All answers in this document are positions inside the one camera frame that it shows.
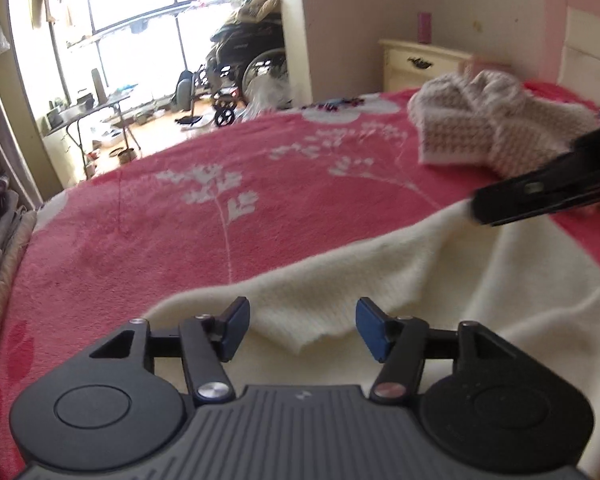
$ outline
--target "curtain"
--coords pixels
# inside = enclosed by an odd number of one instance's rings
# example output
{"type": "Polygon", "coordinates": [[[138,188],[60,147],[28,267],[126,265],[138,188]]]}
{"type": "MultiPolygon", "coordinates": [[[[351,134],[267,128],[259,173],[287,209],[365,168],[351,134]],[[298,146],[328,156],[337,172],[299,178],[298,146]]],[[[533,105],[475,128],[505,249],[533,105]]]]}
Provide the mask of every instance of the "curtain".
{"type": "Polygon", "coordinates": [[[10,179],[11,189],[20,195],[28,209],[42,205],[38,186],[33,180],[0,100],[0,168],[10,179]]]}

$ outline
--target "drawer handle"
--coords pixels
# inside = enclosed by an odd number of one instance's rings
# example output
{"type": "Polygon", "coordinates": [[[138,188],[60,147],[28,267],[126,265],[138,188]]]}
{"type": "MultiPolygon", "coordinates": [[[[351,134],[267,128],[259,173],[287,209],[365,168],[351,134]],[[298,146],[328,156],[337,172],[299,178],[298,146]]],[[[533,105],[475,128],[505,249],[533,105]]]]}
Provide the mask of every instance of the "drawer handle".
{"type": "Polygon", "coordinates": [[[408,59],[408,61],[411,61],[414,65],[414,67],[416,67],[420,70],[426,70],[430,66],[433,66],[433,63],[431,63],[425,59],[422,59],[421,57],[410,57],[408,59]]]}

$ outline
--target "pink headboard frame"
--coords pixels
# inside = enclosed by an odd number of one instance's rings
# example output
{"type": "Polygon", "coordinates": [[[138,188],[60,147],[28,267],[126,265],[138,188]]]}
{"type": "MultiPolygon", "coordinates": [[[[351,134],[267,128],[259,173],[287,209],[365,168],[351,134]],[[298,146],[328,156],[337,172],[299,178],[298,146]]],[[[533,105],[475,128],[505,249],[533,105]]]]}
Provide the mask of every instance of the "pink headboard frame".
{"type": "Polygon", "coordinates": [[[557,82],[560,77],[569,7],[600,17],[600,0],[544,1],[544,54],[539,75],[540,79],[551,83],[557,82]]]}

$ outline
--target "white fabric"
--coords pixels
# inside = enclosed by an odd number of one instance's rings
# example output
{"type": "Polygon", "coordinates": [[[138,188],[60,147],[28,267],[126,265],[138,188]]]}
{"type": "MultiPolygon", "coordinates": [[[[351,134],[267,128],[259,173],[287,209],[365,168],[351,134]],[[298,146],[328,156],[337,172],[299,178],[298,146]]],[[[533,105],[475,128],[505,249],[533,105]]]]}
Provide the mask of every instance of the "white fabric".
{"type": "Polygon", "coordinates": [[[488,166],[505,178],[540,168],[598,127],[588,108],[533,97],[511,74],[489,70],[426,82],[408,108],[420,163],[488,166]]]}
{"type": "MultiPolygon", "coordinates": [[[[414,226],[250,280],[184,292],[146,314],[166,328],[251,301],[251,329],[226,370],[246,383],[361,384],[379,371],[354,329],[361,296],[454,329],[478,320],[576,384],[596,412],[581,466],[600,472],[600,268],[549,218],[478,226],[461,202],[414,226]]],[[[179,362],[158,373],[183,388],[179,362]]],[[[424,384],[446,371],[427,366],[424,384]]]]}

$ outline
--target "silver screw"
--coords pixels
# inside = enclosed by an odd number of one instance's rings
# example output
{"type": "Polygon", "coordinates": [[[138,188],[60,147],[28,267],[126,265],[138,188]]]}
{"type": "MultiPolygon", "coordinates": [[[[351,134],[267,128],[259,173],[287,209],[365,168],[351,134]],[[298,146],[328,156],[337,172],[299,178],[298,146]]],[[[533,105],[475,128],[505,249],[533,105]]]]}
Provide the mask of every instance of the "silver screw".
{"type": "Polygon", "coordinates": [[[529,182],[528,184],[525,184],[525,193],[528,195],[540,193],[543,190],[544,184],[542,182],[529,182]]]}
{"type": "Polygon", "coordinates": [[[399,399],[407,393],[407,387],[400,383],[380,383],[374,393],[383,399],[399,399]]]}
{"type": "Polygon", "coordinates": [[[205,399],[221,399],[227,396],[230,391],[231,388],[229,388],[228,384],[213,381],[200,386],[198,388],[198,395],[205,397],[205,399]]]}

